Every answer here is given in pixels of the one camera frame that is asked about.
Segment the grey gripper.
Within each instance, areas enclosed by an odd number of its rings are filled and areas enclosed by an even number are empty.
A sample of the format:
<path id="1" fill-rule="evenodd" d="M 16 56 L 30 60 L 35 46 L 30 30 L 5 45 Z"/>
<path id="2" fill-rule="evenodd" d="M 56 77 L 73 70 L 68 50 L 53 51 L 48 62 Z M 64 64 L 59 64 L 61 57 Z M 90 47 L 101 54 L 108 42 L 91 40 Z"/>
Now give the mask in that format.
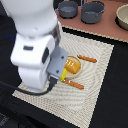
<path id="1" fill-rule="evenodd" d="M 59 79 L 62 75 L 68 53 L 61 47 L 57 47 L 51 54 L 50 64 L 48 65 L 47 72 Z"/>

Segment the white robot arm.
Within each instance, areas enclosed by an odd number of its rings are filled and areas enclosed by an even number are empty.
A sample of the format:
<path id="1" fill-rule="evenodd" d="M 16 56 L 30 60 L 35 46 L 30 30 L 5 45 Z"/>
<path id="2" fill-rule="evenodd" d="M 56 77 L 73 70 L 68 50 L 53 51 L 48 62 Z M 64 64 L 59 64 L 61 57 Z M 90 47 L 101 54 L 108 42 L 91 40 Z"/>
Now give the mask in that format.
<path id="1" fill-rule="evenodd" d="M 22 82 L 34 92 L 43 91 L 48 77 L 55 85 L 68 53 L 59 46 L 63 31 L 53 0 L 0 0 L 0 4 L 17 30 L 10 59 Z"/>

